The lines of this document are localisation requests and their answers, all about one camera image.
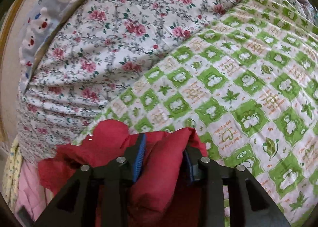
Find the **white floral sheet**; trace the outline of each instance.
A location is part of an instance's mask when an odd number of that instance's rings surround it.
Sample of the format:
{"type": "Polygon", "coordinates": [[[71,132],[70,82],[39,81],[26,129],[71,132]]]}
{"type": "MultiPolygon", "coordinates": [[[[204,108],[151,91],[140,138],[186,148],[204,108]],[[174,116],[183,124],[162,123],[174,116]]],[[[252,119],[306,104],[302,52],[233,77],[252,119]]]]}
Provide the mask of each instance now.
{"type": "Polygon", "coordinates": [[[241,0],[86,0],[54,35],[78,1],[39,0],[25,22],[17,137],[32,164],[53,157],[56,144],[71,142],[165,54],[241,0]]]}
{"type": "Polygon", "coordinates": [[[73,143],[105,119],[131,133],[194,127],[212,159],[243,164],[301,226],[318,202],[317,34],[286,0],[244,0],[115,98],[73,143]]]}

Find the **red garment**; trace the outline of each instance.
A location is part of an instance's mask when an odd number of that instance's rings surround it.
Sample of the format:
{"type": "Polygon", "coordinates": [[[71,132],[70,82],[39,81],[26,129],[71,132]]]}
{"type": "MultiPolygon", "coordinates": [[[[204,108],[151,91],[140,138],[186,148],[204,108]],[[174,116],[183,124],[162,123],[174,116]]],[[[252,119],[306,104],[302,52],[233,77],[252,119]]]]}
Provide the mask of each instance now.
{"type": "MultiPolygon", "coordinates": [[[[138,134],[129,135],[128,127],[116,120],[100,122],[81,146],[58,145],[53,159],[39,162],[40,183],[54,194],[82,164],[98,167],[124,154],[136,143],[138,134]]],[[[146,133],[143,171],[130,188],[129,215],[131,226],[195,227],[198,224],[200,190],[186,187],[178,181],[182,152],[186,145],[206,148],[194,128],[186,127],[174,133],[146,133]]]]}

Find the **green checkered fabric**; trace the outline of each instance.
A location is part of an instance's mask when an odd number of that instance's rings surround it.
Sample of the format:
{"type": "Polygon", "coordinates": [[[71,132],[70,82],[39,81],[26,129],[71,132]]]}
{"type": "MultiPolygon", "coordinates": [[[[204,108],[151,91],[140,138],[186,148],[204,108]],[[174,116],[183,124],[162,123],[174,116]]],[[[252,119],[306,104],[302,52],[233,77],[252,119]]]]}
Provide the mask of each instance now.
{"type": "MultiPolygon", "coordinates": [[[[194,127],[210,158],[243,164],[300,226],[318,202],[318,28],[286,0],[244,0],[149,70],[74,140],[194,127]]],[[[229,226],[225,187],[226,226],[229,226]]]]}

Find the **metal rivet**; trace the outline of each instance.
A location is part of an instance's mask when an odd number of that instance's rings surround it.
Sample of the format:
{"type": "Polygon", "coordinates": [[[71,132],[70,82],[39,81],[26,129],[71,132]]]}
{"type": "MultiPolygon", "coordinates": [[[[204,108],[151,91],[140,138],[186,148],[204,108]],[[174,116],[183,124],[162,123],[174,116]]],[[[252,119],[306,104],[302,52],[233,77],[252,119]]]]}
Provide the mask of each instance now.
{"type": "Polygon", "coordinates": [[[208,163],[208,162],[210,162],[210,158],[209,157],[201,157],[201,161],[204,163],[208,163]]]}
{"type": "Polygon", "coordinates": [[[244,165],[239,164],[239,165],[236,166],[236,169],[239,170],[239,171],[244,171],[246,168],[245,168],[244,165]]]}
{"type": "Polygon", "coordinates": [[[118,157],[118,158],[116,159],[116,161],[119,162],[119,163],[123,163],[123,162],[126,161],[126,158],[123,157],[123,156],[120,156],[120,157],[118,157]]]}
{"type": "Polygon", "coordinates": [[[81,171],[88,171],[89,170],[89,165],[85,164],[81,166],[81,171]]]}

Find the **beige surface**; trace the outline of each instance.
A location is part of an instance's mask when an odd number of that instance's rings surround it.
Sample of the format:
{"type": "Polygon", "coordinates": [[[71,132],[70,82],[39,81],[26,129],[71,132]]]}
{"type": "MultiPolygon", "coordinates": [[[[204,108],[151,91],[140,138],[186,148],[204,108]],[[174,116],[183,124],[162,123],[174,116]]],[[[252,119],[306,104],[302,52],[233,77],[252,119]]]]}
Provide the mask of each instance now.
{"type": "Polygon", "coordinates": [[[16,95],[20,79],[19,31],[26,19],[26,14],[37,0],[25,0],[22,4],[7,40],[1,68],[1,111],[4,130],[10,143],[16,136],[16,95]]]}

